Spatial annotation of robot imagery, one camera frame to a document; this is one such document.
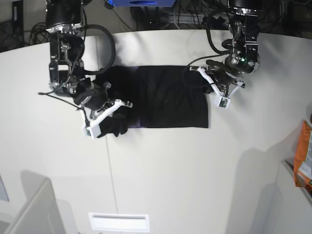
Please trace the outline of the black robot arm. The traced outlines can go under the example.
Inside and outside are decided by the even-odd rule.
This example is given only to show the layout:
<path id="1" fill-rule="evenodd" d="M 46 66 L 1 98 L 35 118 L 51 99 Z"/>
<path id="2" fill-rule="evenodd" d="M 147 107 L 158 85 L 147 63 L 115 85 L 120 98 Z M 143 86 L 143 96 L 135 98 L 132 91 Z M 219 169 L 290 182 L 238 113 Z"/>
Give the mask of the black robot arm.
<path id="1" fill-rule="evenodd" d="M 116 46 L 112 34 L 103 26 L 88 24 L 84 7 L 88 0 L 48 0 L 46 2 L 46 31 L 49 34 L 50 63 L 49 86 L 51 91 L 41 93 L 49 96 L 72 98 L 75 105 L 93 112 L 102 111 L 109 100 L 107 87 L 95 84 L 90 76 L 104 74 L 112 67 Z M 82 56 L 85 51 L 86 33 L 89 29 L 100 30 L 110 44 L 107 65 L 98 71 L 84 68 Z"/>
<path id="2" fill-rule="evenodd" d="M 223 62 L 206 58 L 208 70 L 213 84 L 227 91 L 231 83 L 238 84 L 237 80 L 256 71 L 260 66 L 257 37 L 259 35 L 257 12 L 261 11 L 261 0 L 229 0 L 228 6 L 212 11 L 205 20 L 205 31 L 208 43 L 216 53 L 215 57 L 226 56 Z M 229 31 L 233 38 L 223 41 L 223 51 L 213 44 L 211 29 L 214 16 L 225 13 L 232 14 L 229 18 Z"/>

